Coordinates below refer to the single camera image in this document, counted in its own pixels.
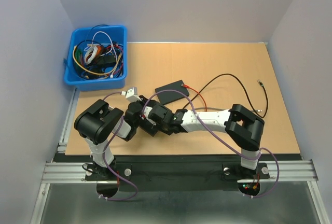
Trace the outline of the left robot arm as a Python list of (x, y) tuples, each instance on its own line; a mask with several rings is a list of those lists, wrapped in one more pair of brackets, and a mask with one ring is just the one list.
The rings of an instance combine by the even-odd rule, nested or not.
[(104, 100), (97, 100), (76, 118), (74, 128), (90, 149), (94, 165), (92, 174), (103, 179), (115, 175), (115, 157), (107, 144), (108, 137), (113, 133), (124, 141), (131, 140), (142, 120), (141, 110), (146, 101), (147, 98), (140, 95), (124, 112), (110, 107)]

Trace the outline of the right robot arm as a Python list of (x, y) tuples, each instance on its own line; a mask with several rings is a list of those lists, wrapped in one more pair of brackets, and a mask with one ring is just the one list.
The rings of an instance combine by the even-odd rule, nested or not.
[(142, 109), (142, 118), (167, 135), (208, 131), (228, 134), (241, 148), (239, 173), (251, 177), (257, 172), (260, 141), (265, 122), (241, 104), (221, 111), (196, 111), (178, 109), (173, 113), (164, 105), (150, 100)]

